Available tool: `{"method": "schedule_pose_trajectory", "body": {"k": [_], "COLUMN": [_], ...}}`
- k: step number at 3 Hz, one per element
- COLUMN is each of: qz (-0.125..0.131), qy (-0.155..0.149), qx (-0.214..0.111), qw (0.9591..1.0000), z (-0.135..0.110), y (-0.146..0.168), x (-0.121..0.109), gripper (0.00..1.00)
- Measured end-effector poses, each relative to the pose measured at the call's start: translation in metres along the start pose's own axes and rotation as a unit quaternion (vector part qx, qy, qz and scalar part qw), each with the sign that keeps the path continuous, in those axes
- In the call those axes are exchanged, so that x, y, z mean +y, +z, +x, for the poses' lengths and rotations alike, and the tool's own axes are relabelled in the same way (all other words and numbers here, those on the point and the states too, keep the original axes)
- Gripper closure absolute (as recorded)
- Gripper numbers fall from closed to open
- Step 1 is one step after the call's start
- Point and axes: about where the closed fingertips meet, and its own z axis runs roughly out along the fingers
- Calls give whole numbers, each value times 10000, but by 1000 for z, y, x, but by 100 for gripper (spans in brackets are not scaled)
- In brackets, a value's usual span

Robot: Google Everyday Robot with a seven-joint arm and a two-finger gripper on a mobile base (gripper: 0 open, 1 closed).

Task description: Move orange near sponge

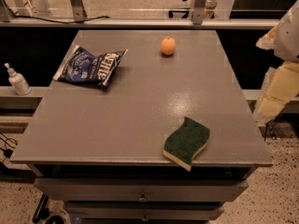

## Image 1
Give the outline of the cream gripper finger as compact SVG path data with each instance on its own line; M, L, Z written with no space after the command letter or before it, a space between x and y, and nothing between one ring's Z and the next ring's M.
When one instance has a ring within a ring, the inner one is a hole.
M299 63L284 62L265 73L261 93L254 106L253 118L259 125L273 120L299 93Z
M256 47L265 50L273 49L276 33L277 27L274 26L267 34L259 38L259 40L256 43Z

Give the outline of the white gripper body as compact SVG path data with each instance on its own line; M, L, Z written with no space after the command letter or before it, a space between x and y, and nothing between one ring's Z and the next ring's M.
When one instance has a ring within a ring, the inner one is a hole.
M299 62L299 0L278 23L274 53L284 61Z

